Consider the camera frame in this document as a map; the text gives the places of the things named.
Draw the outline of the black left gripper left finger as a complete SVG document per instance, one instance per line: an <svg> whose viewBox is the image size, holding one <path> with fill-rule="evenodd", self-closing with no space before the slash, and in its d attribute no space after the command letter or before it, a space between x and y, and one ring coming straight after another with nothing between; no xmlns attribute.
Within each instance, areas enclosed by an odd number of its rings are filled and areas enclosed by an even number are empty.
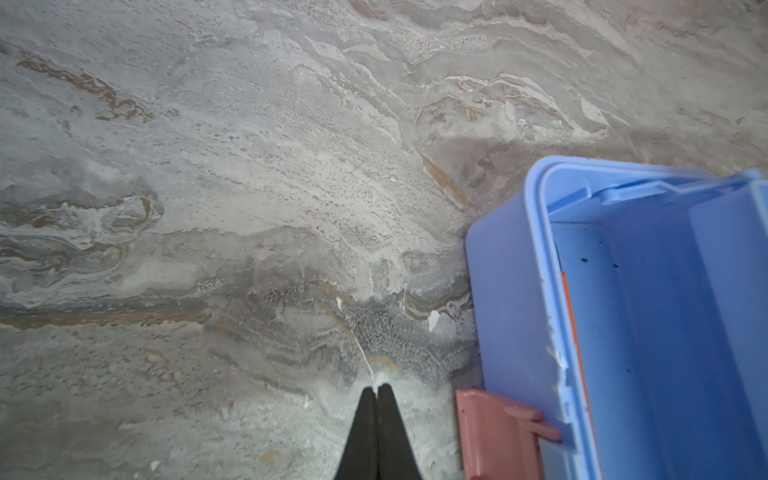
<svg viewBox="0 0 768 480"><path fill-rule="evenodd" d="M335 480L378 478L377 400L371 387L363 389Z"/></svg>

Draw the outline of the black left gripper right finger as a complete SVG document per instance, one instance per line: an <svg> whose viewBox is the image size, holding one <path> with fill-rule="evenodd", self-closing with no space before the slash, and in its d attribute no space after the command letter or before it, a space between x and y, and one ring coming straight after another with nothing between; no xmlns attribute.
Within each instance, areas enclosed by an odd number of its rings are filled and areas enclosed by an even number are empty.
<svg viewBox="0 0 768 480"><path fill-rule="evenodd" d="M422 480L393 388L377 390L376 434L378 478L382 480Z"/></svg>

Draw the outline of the pink tool box latch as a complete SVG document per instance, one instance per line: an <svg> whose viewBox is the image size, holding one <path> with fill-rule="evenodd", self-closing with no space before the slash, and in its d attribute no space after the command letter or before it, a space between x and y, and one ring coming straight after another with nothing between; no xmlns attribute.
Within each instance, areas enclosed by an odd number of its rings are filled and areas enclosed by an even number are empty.
<svg viewBox="0 0 768 480"><path fill-rule="evenodd" d="M471 480L543 477L541 439L560 443L542 410L477 389L456 392L462 463Z"/></svg>

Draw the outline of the blue tool box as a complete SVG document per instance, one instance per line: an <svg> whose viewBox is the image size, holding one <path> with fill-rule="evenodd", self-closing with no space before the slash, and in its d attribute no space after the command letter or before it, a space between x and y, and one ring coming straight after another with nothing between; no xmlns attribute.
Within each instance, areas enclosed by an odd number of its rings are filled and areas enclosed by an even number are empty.
<svg viewBox="0 0 768 480"><path fill-rule="evenodd" d="M767 181L549 156L466 236L485 389L548 479L767 475ZM561 281L566 272L590 429Z"/></svg>

